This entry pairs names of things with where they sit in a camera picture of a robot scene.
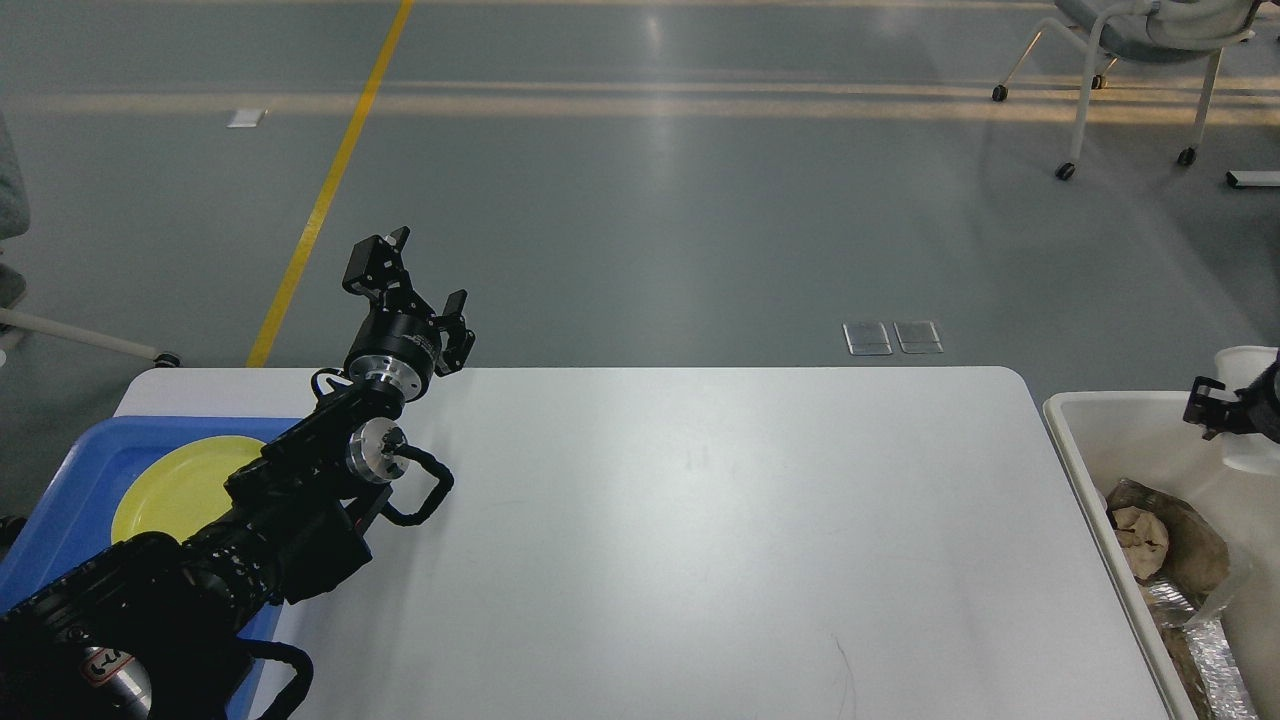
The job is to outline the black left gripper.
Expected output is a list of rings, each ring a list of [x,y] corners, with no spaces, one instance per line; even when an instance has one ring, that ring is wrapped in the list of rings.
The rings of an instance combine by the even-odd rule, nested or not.
[[[440,313],[413,295],[403,251],[411,229],[374,234],[357,242],[342,277],[342,288],[364,297],[370,313],[344,361],[352,382],[381,382],[406,402],[421,398],[434,377],[462,370],[476,336],[466,324],[466,290],[445,300]]]

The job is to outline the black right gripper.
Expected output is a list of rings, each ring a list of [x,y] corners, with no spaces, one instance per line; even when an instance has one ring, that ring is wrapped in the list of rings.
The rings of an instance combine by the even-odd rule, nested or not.
[[[1220,436],[1262,437],[1279,442],[1279,360],[1270,363],[1245,388],[1245,404],[1234,398],[1220,398],[1215,391],[1225,391],[1222,382],[1197,375],[1192,382],[1183,410],[1184,423],[1199,428],[1201,438],[1212,441]]]

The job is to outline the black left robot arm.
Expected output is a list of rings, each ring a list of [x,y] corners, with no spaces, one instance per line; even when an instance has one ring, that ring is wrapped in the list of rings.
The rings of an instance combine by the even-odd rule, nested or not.
[[[266,606],[335,589],[372,555],[372,521],[424,524],[454,486],[398,419],[474,346],[467,295],[433,309],[403,264],[411,231],[357,242],[343,290],[369,302],[342,366],[315,372],[315,409],[227,479],[230,509],[188,539],[109,546],[3,615],[5,719],[224,719],[259,660],[292,679],[264,711],[288,719],[314,661],[243,637]]]

